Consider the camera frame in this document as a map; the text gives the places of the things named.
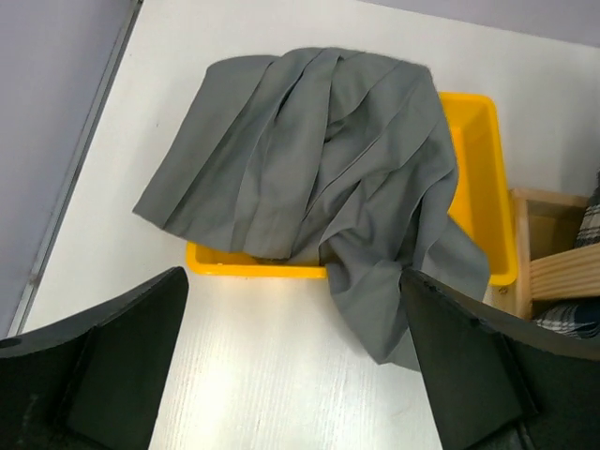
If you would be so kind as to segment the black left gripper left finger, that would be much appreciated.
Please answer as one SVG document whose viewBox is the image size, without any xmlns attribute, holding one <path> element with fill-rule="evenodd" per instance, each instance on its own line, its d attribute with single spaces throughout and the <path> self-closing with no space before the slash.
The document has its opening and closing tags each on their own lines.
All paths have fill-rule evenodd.
<svg viewBox="0 0 600 450">
<path fill-rule="evenodd" d="M 173 267 L 2 339 L 2 448 L 148 448 L 187 298 L 186 271 Z"/>
</svg>

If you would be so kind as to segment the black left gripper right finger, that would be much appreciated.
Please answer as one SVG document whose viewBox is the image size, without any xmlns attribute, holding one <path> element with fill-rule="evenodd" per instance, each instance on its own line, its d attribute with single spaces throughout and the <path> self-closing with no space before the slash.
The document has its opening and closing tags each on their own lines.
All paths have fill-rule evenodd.
<svg viewBox="0 0 600 450">
<path fill-rule="evenodd" d="M 599 346 L 405 270 L 401 299 L 445 449 L 596 449 Z"/>
</svg>

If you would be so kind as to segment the grey pleated skirt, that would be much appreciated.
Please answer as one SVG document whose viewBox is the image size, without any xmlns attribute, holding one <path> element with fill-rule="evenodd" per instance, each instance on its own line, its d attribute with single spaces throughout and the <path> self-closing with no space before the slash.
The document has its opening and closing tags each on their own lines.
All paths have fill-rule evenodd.
<svg viewBox="0 0 600 450">
<path fill-rule="evenodd" d="M 488 285 L 486 255 L 448 214 L 457 185 L 427 67 L 302 48 L 209 66 L 133 211 L 208 248 L 324 266 L 370 357 L 415 370 L 402 272 L 476 299 Z"/>
</svg>

